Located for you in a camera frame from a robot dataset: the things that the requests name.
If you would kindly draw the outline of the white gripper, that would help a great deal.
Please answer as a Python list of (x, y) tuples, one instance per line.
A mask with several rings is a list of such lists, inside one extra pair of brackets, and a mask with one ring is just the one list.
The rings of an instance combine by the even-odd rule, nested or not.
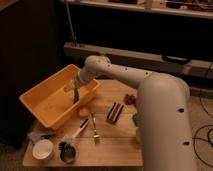
[(73, 80), (70, 80), (68, 81), (65, 86), (64, 86), (64, 91), (65, 92), (69, 92), (71, 90), (74, 90), (76, 87), (77, 88), (80, 88), (84, 85), (86, 85), (87, 82), (84, 81), (81, 77), (80, 77), (80, 74), (77, 73), (76, 76), (74, 77), (74, 81)]

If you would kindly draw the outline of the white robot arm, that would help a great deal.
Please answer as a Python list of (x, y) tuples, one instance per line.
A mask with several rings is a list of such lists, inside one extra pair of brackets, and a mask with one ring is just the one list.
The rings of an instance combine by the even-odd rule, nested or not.
[(188, 114), (190, 90), (184, 80), (91, 55), (64, 89), (80, 88), (101, 75), (137, 91), (143, 171), (198, 171)]

